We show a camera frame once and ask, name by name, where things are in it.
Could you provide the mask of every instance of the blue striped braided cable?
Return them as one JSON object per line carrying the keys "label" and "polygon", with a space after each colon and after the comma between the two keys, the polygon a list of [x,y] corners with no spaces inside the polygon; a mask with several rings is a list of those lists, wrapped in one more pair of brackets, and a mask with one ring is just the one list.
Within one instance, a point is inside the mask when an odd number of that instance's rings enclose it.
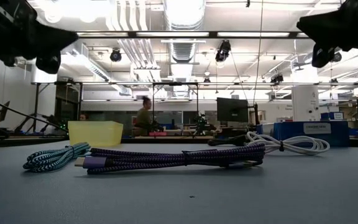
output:
{"label": "blue striped braided cable", "polygon": [[91,146],[84,142],[66,146],[63,149],[35,152],[27,158],[23,168],[31,172],[57,170],[67,165],[72,159],[84,156],[90,149]]}

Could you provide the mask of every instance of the sign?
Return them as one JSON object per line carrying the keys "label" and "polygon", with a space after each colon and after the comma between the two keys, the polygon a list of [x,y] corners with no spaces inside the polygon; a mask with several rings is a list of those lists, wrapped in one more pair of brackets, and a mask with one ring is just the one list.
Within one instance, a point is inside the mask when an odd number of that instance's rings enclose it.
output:
{"label": "sign", "polygon": [[334,119],[343,120],[343,113],[334,113]]}
{"label": "sign", "polygon": [[329,123],[303,123],[305,134],[331,134],[331,124]]}

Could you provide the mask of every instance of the ceiling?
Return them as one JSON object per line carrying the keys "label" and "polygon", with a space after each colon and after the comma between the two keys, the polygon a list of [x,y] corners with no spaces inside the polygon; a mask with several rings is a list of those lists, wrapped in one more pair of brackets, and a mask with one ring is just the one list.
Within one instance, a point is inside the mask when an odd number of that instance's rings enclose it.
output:
{"label": "ceiling", "polygon": [[[28,0],[39,13],[39,19],[49,26],[74,31],[87,30],[108,30],[105,14],[107,0],[59,0],[65,1],[70,6],[67,14],[56,23],[49,23],[45,19],[45,8],[43,0]],[[129,23],[129,1],[127,4],[127,21]],[[146,23],[149,30],[165,30],[165,19],[162,0],[146,0]],[[340,0],[251,0],[250,7],[246,7],[246,1],[236,0],[206,0],[203,26],[201,30],[220,31],[298,31],[296,23],[301,16],[320,14],[336,10]],[[84,14],[96,15],[94,22],[85,23],[79,18]],[[110,72],[110,76],[116,80],[130,80],[131,61],[121,51],[122,60],[112,62],[109,58],[113,48],[119,48],[117,39],[80,39],[89,48],[89,57],[100,67]],[[231,55],[225,61],[223,68],[217,68],[214,60],[216,49],[221,39],[206,39],[205,43],[196,47],[195,62],[193,66],[193,80],[202,82],[205,72],[210,73],[212,82],[261,82],[264,78],[270,81],[273,75],[271,71],[277,68],[284,77],[291,74],[289,59],[303,57],[313,49],[314,42],[309,39],[299,40],[268,40],[268,39],[232,39]],[[162,44],[160,39],[151,39],[151,46],[154,57],[159,65],[162,78],[171,75],[169,48]],[[339,77],[341,74],[358,69],[358,50],[342,52],[342,60],[338,63],[329,63],[318,70],[319,81],[328,82],[332,77]],[[99,81],[82,64],[72,62],[67,55],[62,58],[61,76],[73,77],[79,81]],[[342,82],[357,82],[358,73],[354,76],[343,79]]]}

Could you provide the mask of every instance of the workbench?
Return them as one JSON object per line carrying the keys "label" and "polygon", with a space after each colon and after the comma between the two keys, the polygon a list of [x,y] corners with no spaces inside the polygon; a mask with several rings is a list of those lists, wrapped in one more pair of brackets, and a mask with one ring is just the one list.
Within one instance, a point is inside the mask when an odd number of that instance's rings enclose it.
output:
{"label": "workbench", "polygon": [[[87,175],[74,163],[41,174],[22,168],[33,152],[67,144],[0,148],[0,224],[358,223],[358,148],[320,156],[277,152],[261,166],[241,170],[188,166]],[[211,147],[118,149],[176,153]]]}

